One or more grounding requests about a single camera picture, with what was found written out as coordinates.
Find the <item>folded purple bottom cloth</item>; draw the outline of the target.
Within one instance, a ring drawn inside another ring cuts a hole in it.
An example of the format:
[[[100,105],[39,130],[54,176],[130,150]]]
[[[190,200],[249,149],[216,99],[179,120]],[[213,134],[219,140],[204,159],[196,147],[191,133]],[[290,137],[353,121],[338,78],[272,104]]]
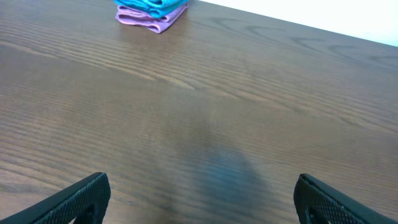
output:
[[[144,11],[119,5],[115,18],[122,24],[143,27],[160,34],[172,26],[187,8],[187,3],[182,4],[174,11],[157,19]]]

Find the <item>folded blue cloth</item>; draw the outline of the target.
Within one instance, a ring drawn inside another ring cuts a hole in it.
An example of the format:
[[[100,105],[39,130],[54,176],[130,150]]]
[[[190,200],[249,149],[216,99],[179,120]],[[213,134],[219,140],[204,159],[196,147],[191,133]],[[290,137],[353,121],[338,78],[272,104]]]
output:
[[[131,7],[159,19],[176,10],[189,0],[114,0],[117,5]]]

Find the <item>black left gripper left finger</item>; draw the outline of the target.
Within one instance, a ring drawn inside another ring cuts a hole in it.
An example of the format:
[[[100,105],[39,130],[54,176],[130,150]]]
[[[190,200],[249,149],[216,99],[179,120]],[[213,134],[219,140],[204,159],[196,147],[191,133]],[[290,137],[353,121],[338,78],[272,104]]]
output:
[[[111,196],[104,172],[96,172],[43,201],[1,220],[2,224],[102,224]]]

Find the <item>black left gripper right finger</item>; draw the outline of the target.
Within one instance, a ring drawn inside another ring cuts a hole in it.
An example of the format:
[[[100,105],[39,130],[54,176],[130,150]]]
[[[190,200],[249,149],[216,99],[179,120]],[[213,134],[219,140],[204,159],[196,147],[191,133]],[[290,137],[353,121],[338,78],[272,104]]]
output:
[[[294,188],[300,224],[397,224],[309,174]]]

